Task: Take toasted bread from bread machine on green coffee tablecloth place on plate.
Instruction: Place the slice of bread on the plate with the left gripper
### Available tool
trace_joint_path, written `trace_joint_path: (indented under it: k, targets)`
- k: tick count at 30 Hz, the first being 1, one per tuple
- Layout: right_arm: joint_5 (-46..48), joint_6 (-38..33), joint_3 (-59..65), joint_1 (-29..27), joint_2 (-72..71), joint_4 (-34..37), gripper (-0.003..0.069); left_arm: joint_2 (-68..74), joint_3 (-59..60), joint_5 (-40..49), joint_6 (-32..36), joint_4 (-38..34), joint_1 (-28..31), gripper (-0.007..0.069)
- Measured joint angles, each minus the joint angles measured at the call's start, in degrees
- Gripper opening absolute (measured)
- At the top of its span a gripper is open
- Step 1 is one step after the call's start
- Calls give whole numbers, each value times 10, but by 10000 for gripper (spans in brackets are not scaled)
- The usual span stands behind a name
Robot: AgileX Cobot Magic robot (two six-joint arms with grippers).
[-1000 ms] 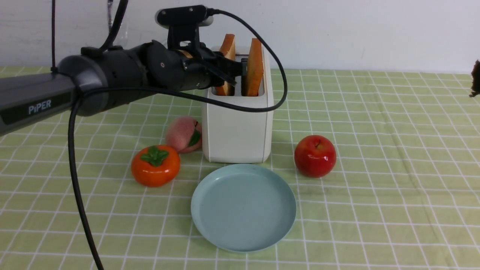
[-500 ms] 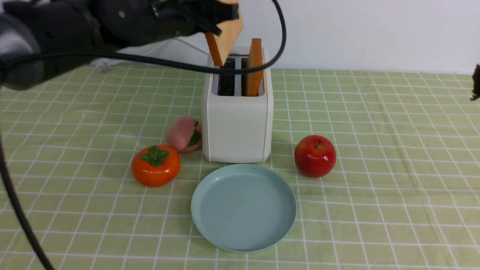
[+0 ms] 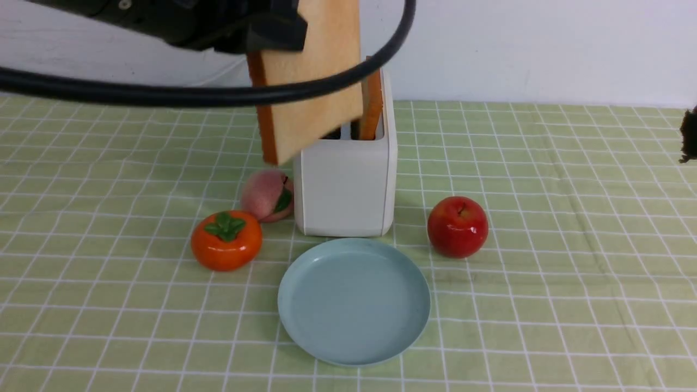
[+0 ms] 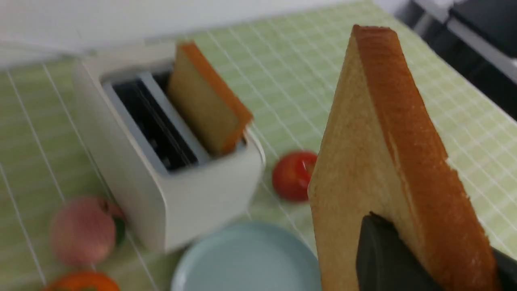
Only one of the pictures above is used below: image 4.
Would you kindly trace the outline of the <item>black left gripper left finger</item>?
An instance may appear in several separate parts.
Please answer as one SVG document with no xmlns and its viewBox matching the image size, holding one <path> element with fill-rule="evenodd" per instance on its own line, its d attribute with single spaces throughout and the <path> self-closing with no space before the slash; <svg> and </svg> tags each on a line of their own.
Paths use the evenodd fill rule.
<svg viewBox="0 0 517 291">
<path fill-rule="evenodd" d="M 442 290 L 393 224 L 375 213 L 362 218 L 355 268 L 360 291 Z"/>
</svg>

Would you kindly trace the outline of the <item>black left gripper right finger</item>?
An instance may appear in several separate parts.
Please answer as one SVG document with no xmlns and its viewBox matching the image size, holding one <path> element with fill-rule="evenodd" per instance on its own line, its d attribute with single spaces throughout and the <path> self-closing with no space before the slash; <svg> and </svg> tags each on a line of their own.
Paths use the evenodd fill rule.
<svg viewBox="0 0 517 291">
<path fill-rule="evenodd" d="M 499 277 L 502 291 L 517 290 L 517 261 L 512 257 L 504 254 L 495 247 L 492 252 L 497 263 L 497 274 Z"/>
</svg>

